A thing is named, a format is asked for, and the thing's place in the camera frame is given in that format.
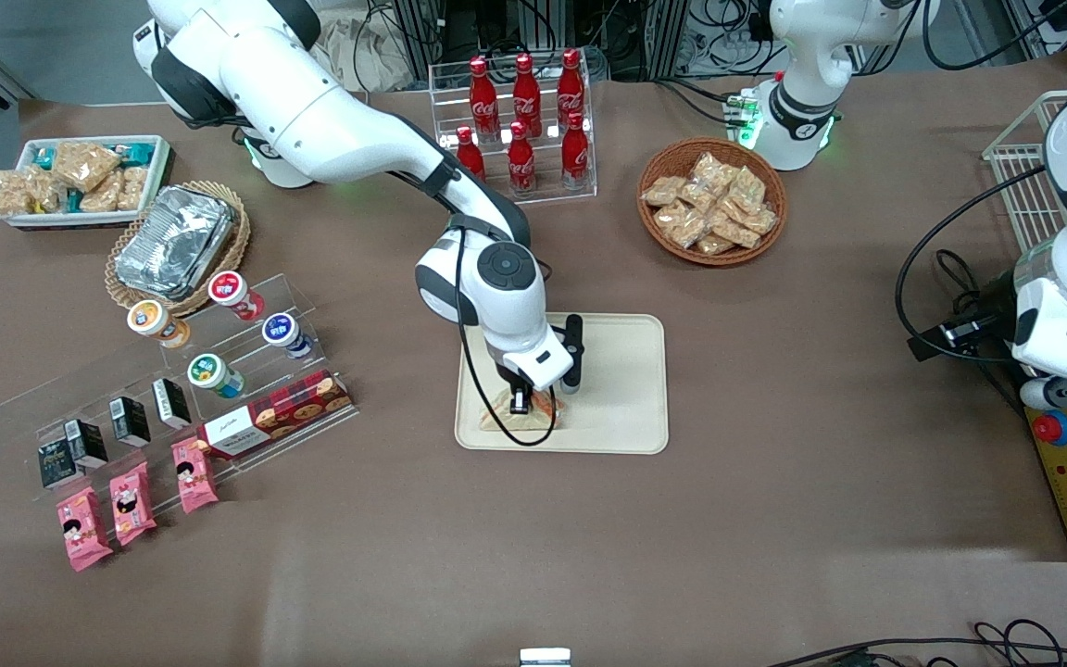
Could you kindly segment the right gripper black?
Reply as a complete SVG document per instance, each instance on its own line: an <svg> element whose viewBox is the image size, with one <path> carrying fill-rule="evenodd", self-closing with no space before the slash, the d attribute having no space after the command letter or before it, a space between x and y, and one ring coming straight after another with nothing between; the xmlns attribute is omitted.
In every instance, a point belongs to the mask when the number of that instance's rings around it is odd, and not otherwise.
<svg viewBox="0 0 1067 667"><path fill-rule="evenodd" d="M498 374L508 383L509 387L509 413L526 415L531 410L531 396L534 396L534 385L528 377L520 371L498 366Z"/></svg>

